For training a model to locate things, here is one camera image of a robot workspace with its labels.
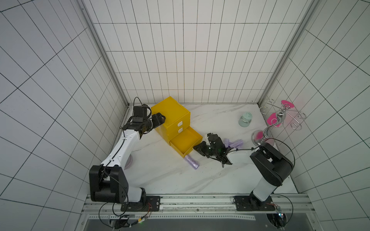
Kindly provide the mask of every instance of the wire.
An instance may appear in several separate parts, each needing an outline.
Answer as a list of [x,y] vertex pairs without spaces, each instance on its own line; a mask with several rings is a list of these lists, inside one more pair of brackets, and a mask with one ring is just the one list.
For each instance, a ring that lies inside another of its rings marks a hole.
[[[122,142],[122,144],[121,144],[120,148],[117,150],[117,152],[114,154],[114,156],[113,156],[111,159],[113,159],[113,158],[117,155],[117,153],[121,150],[121,148],[122,148],[122,146],[123,146],[123,143],[124,143],[124,142],[125,142],[125,140],[126,140],[125,131],[123,130],[123,128],[122,128],[122,127],[120,127],[120,129],[122,129],[122,132],[123,132],[123,142]],[[110,160],[110,161],[108,162],[108,164],[104,166],[103,172],[105,172],[105,173],[106,173],[105,169],[106,169],[106,167],[107,167],[111,162],[112,162],[112,161]],[[103,177],[104,177],[104,174],[102,174],[102,175],[101,175],[101,178],[100,178],[100,181],[99,181],[99,182],[101,182],[101,181],[102,181]]]
[[230,152],[236,152],[236,151],[239,151],[239,150],[253,150],[253,149],[254,148],[236,149],[236,150],[229,151],[228,153],[230,153]]
[[[287,198],[286,196],[284,196],[284,195],[280,195],[280,194],[274,194],[274,195],[278,195],[278,196],[282,196],[282,197],[285,197],[285,198]],[[289,202],[290,202],[290,204],[292,205],[292,214],[290,215],[290,217],[289,217],[289,220],[285,223],[285,225],[284,225],[284,227],[288,224],[288,222],[290,222],[290,220],[292,219],[292,216],[293,216],[293,211],[294,211],[294,208],[293,208],[293,203],[292,203],[292,201],[289,199],[289,198],[287,198],[288,200],[289,200]]]
[[125,188],[123,187],[123,185],[120,183],[120,182],[118,182],[118,180],[116,180],[114,177],[111,177],[111,179],[113,179],[113,180],[115,180],[121,187],[122,187],[122,189],[123,189],[123,191],[125,192],[125,194],[126,194],[126,198],[127,198],[127,205],[126,205],[126,209],[125,209],[125,211],[121,214],[121,216],[123,215],[123,214],[125,214],[125,212],[127,211],[127,208],[128,208],[128,194],[127,194],[127,192],[126,192],[126,190],[125,190]]
[[269,205],[273,205],[276,210],[278,209],[278,206],[276,204],[269,204]]
[[113,214],[114,214],[114,215],[116,215],[116,216],[118,216],[118,217],[123,216],[123,215],[125,214],[126,210],[125,210],[121,215],[118,215],[118,214],[116,214],[116,213],[114,212],[114,204],[115,204],[115,202],[114,202],[114,203],[113,203],[113,205],[112,205],[112,212],[113,212]]
[[216,158],[212,158],[212,157],[210,157],[211,159],[214,159],[214,160],[217,160],[217,161],[219,161],[219,162],[221,162],[221,165],[222,165],[222,167],[225,167],[225,164],[223,163],[223,161],[225,161],[225,160],[218,160],[218,159],[216,159]]
[[147,106],[147,108],[149,109],[150,113],[149,113],[149,115],[147,116],[146,119],[149,119],[149,117],[152,116],[152,109],[149,106]]
[[149,211],[150,211],[150,214],[152,214],[152,211],[150,210],[150,208],[152,207],[152,205],[150,203],[148,203],[148,207],[149,207],[148,208],[148,212],[147,212],[147,214],[144,215],[144,217],[146,217],[148,215]]
[[[152,208],[152,205],[150,203],[148,203],[148,204],[149,204],[149,207]],[[150,214],[147,218],[149,218],[151,215],[152,215],[152,210],[150,210]]]
[[293,158],[294,158],[294,163],[293,163],[293,168],[295,167],[295,165],[296,165],[296,157],[294,156],[294,153],[293,153],[293,151],[292,151],[292,149],[286,144],[286,143],[284,143],[284,142],[282,142],[281,140],[278,140],[278,139],[275,139],[275,138],[267,138],[264,142],[266,142],[267,140],[269,140],[269,139],[273,139],[273,140],[276,140],[276,141],[279,141],[279,142],[281,142],[281,143],[283,143],[283,144],[285,144],[285,146],[287,146],[288,148],[289,148],[289,150],[291,151],[291,153],[292,153],[292,155],[293,155]]
[[141,100],[139,99],[139,97],[135,97],[134,98],[134,102],[132,103],[132,116],[134,116],[134,106],[135,106],[135,99],[138,98],[138,100],[140,101],[140,104],[142,105],[142,102]]
[[102,208],[104,205],[106,205],[106,204],[108,204],[108,202],[107,202],[107,203],[105,203],[105,204],[103,204],[103,205],[100,207],[99,212],[98,212],[98,217],[99,217],[100,222],[101,222],[103,225],[108,226],[108,227],[110,227],[110,228],[113,228],[112,226],[107,225],[106,223],[104,223],[104,222],[101,220],[101,218],[100,218],[100,210],[101,210],[101,208]]

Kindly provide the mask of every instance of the mounting plate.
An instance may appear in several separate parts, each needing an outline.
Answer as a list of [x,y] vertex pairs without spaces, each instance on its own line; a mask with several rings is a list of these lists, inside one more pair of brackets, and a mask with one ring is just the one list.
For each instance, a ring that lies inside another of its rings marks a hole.
[[[141,202],[137,202],[137,203],[130,202],[130,203],[128,203],[127,211],[128,212],[148,211],[149,210],[148,203],[150,203],[150,205],[152,206],[151,211],[152,212],[157,212],[157,211],[159,211],[160,202],[161,202],[161,197],[160,196],[147,196],[147,202],[144,206],[142,206]],[[126,206],[127,206],[127,203],[122,204],[122,206],[121,206],[121,211],[122,212],[125,211]]]
[[[233,201],[237,211],[275,211],[275,207],[269,204],[264,204],[259,209],[252,208],[249,203],[249,196],[234,196]],[[268,203],[269,201],[272,201],[270,196],[267,198],[266,202]]]

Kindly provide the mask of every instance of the white tile wall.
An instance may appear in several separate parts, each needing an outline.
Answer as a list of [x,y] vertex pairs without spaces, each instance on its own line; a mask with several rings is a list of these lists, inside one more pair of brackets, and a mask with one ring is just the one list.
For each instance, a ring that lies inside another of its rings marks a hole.
[[139,96],[159,102],[171,95],[194,103],[258,101],[309,4],[84,2],[128,101]]
[[288,124],[273,136],[298,153],[293,181],[314,201],[325,231],[370,224],[369,5],[321,1],[268,93],[308,116],[302,130]]

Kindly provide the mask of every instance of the black cable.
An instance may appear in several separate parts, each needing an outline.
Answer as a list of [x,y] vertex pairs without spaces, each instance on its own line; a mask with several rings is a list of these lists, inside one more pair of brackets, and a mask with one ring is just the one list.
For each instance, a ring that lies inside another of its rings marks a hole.
[[[123,146],[123,143],[125,142],[125,140],[126,140],[126,135],[125,135],[125,131],[123,130],[123,128],[122,127],[120,127],[120,129],[122,129],[122,132],[123,132],[123,142],[122,142],[122,144],[121,144],[121,146],[120,146],[120,148],[117,150],[117,152],[114,154],[114,156],[112,157],[112,159],[117,155],[117,153],[121,150],[121,148],[122,148],[122,146]],[[112,161],[110,160],[109,162],[108,162],[108,164],[106,165],[106,166],[104,166],[104,169],[103,169],[103,172],[106,172],[105,171],[105,168],[111,163]],[[104,174],[102,174],[101,175],[101,178],[100,178],[100,181],[99,182],[101,182],[102,181],[102,179],[103,179],[103,177],[104,177]]]
[[140,101],[140,104],[142,105],[142,102],[141,100],[139,99],[139,97],[135,97],[135,99],[138,98],[138,100]]
[[108,204],[108,202],[107,202],[107,203],[105,203],[105,204],[103,204],[103,205],[100,207],[99,212],[98,212],[98,217],[99,217],[100,222],[101,222],[103,225],[108,226],[109,228],[113,228],[112,226],[107,225],[106,223],[104,223],[104,222],[101,220],[101,218],[100,218],[100,210],[101,210],[101,208],[102,208],[104,205],[106,205],[106,204]]
[[254,148],[236,149],[236,150],[229,151],[228,153],[230,153],[230,152],[236,152],[236,151],[239,151],[239,150],[253,150],[253,149]]
[[[286,196],[284,196],[284,195],[280,195],[280,194],[274,194],[274,195],[278,195],[278,196],[282,196],[282,197],[285,197],[285,198],[287,198]],[[290,202],[290,204],[292,205],[292,214],[290,215],[290,218],[289,218],[289,220],[285,223],[285,225],[283,226],[283,227],[285,227],[287,224],[288,224],[288,222],[290,222],[290,220],[292,219],[292,216],[293,216],[293,211],[294,211],[294,208],[293,208],[293,203],[292,203],[292,201],[289,199],[289,198],[287,198],[288,200],[289,200],[289,202]]]
[[125,214],[125,212],[127,211],[127,207],[128,207],[128,193],[126,192],[126,190],[125,190],[125,188],[123,187],[123,185],[120,183],[120,182],[118,182],[118,180],[116,180],[116,179],[114,179],[113,177],[111,177],[111,179],[113,179],[113,180],[115,180],[121,187],[122,187],[122,189],[123,189],[123,191],[125,192],[125,194],[126,194],[126,198],[127,198],[127,206],[126,206],[126,209],[125,209],[125,211],[121,214],[121,216],[123,216],[124,214]]
[[121,214],[121,215],[118,215],[118,214],[116,214],[115,212],[114,212],[114,204],[115,204],[115,202],[113,203],[113,205],[112,205],[112,212],[113,212],[113,214],[114,215],[116,215],[116,216],[118,216],[118,217],[123,217],[123,215],[125,214],[125,212],[126,212],[126,210],[127,210],[127,207],[128,206],[126,206],[126,209],[125,209],[125,211]]
[[147,106],[147,108],[149,109],[150,113],[145,119],[149,119],[149,117],[152,115],[152,109],[149,106]]
[[[293,151],[292,151],[292,149],[286,144],[286,143],[284,143],[284,142],[282,142],[282,141],[280,141],[280,140],[278,140],[278,139],[275,139],[275,138],[267,138],[267,139],[265,139],[263,142],[266,142],[267,140],[269,140],[269,139],[273,139],[273,140],[276,140],[276,141],[279,141],[279,142],[281,142],[281,143],[283,143],[283,144],[285,144],[285,146],[287,146],[288,148],[289,148],[289,150],[291,151],[291,153],[292,153],[292,155],[293,155],[293,158],[294,158],[294,163],[293,163],[293,168],[295,167],[295,165],[296,165],[296,157],[294,156],[294,153],[293,153]],[[239,151],[239,150],[254,150],[254,149],[256,149],[256,148],[252,148],[252,149],[236,149],[236,150],[233,150],[233,151],[229,151],[228,153],[230,153],[230,152],[236,152],[236,151]]]
[[279,142],[281,142],[281,143],[283,143],[283,144],[285,144],[285,146],[287,146],[288,148],[289,148],[289,150],[291,151],[291,153],[292,153],[292,155],[293,155],[293,158],[294,158],[294,163],[293,163],[293,168],[295,167],[295,165],[296,165],[296,157],[294,156],[294,153],[293,153],[293,151],[292,151],[292,149],[286,144],[286,143],[284,143],[284,142],[282,142],[282,141],[280,141],[280,140],[278,140],[278,139],[275,139],[275,138],[267,138],[264,142],[266,142],[267,140],[269,140],[269,139],[273,139],[273,140],[276,140],[276,141],[279,141]]
[[212,157],[209,157],[209,158],[211,158],[211,159],[214,159],[214,160],[217,160],[217,161],[221,162],[222,167],[225,167],[225,164],[223,163],[223,161],[222,161],[222,160],[218,160],[218,159],[216,159],[216,158],[212,158]]
[[[152,205],[150,203],[148,203],[148,206],[149,206],[148,212],[144,216],[142,216],[141,219],[144,219],[149,214],[149,212],[150,212],[150,214],[152,214],[152,211],[151,211]],[[129,227],[139,223],[139,220],[136,220],[136,221],[134,221],[130,224],[130,223],[128,223],[128,219],[129,218],[127,218],[126,222],[121,226],[121,228],[129,228]]]

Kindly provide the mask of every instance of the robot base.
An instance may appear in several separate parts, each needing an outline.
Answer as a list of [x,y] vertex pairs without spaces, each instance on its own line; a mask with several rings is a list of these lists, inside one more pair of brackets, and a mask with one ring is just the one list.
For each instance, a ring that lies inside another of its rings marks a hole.
[[275,211],[275,207],[273,205],[269,205],[266,203],[272,202],[271,197],[269,196],[266,199],[266,202],[258,205],[251,201],[251,196],[234,196],[234,203],[236,205],[237,211]]
[[121,211],[125,211],[126,207],[128,212],[141,212],[141,211],[148,211],[149,210],[149,204],[151,205],[151,211],[157,212],[159,211],[159,205],[161,202],[160,196],[147,196],[147,193],[145,192],[144,188],[142,189],[141,193],[141,199],[139,202],[129,202],[122,203]]

